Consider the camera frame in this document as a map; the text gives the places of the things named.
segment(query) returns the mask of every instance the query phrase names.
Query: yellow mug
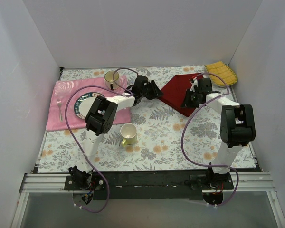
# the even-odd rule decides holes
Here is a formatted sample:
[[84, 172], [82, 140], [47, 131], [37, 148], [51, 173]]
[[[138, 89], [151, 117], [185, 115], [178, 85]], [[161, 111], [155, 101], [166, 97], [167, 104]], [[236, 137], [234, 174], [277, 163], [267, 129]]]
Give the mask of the yellow mug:
[[119, 84], [119, 73], [116, 72], [114, 74], [114, 79], [115, 81], [113, 80], [113, 74], [114, 74], [114, 71], [111, 70], [111, 71], [108, 71], [105, 75], [104, 75], [104, 82], [106, 84], [106, 86], [111, 89], [111, 90], [116, 90], [119, 88], [119, 86], [115, 83], [115, 81]]
[[124, 124], [120, 129], [120, 134], [123, 137], [122, 146], [132, 145], [137, 140], [137, 129], [132, 123]]

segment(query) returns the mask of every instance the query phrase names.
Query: yellow cloth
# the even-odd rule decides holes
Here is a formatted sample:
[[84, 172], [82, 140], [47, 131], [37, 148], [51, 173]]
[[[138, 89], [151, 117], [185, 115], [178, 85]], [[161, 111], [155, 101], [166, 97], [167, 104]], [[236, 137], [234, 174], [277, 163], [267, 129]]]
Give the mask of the yellow cloth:
[[[222, 61], [208, 64], [206, 68], [209, 73], [216, 74], [224, 79], [228, 86], [235, 84], [238, 81], [238, 76], [231, 70], [227, 64], [223, 63]], [[220, 87], [225, 87], [224, 83], [218, 79], [210, 75], [211, 81]]]

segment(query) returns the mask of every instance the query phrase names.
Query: fork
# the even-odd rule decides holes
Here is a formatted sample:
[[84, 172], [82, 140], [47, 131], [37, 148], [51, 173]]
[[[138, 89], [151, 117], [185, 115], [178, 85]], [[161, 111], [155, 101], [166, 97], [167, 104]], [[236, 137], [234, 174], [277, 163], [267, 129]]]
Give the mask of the fork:
[[60, 122], [62, 122], [62, 114], [61, 114], [61, 100], [60, 99], [57, 99], [57, 106], [59, 108], [59, 119], [60, 119]]

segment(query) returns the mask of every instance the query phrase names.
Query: floral tablecloth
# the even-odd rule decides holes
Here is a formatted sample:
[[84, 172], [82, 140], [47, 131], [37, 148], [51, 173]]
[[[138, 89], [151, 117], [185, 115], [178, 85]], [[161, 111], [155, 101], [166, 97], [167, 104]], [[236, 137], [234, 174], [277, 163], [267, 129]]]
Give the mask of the floral tablecloth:
[[[114, 69], [64, 70], [61, 80], [104, 77], [110, 70]], [[205, 72], [206, 69], [204, 66], [183, 66], [134, 70], [154, 79], [161, 89], [175, 75]], [[134, 83], [135, 73], [121, 70], [119, 74], [128, 76], [128, 84]], [[214, 90], [224, 92], [226, 89], [214, 86]], [[137, 143], [125, 148], [120, 146], [121, 125], [113, 125], [99, 145], [97, 155], [91, 160], [96, 168], [100, 171], [201, 169], [189, 163], [181, 152], [181, 133], [187, 117], [158, 99], [143, 99], [131, 108], [131, 112], [132, 123], [138, 129]], [[185, 150], [192, 160], [208, 164], [217, 156], [221, 144], [219, 126], [220, 115], [208, 107], [192, 120], [185, 136]], [[86, 129], [75, 129], [74, 133], [83, 144]], [[74, 166], [80, 156], [81, 152], [68, 130], [47, 132], [38, 172], [68, 172], [68, 168]], [[233, 166], [255, 167], [248, 146], [240, 151]]]

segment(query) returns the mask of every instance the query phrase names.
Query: plate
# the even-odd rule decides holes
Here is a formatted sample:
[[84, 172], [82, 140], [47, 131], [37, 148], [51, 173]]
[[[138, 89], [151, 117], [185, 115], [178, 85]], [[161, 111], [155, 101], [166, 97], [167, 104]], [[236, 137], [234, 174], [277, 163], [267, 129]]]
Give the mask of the plate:
[[100, 93], [86, 93], [80, 96], [74, 105], [74, 112], [76, 116], [84, 120], [97, 96], [103, 95]]

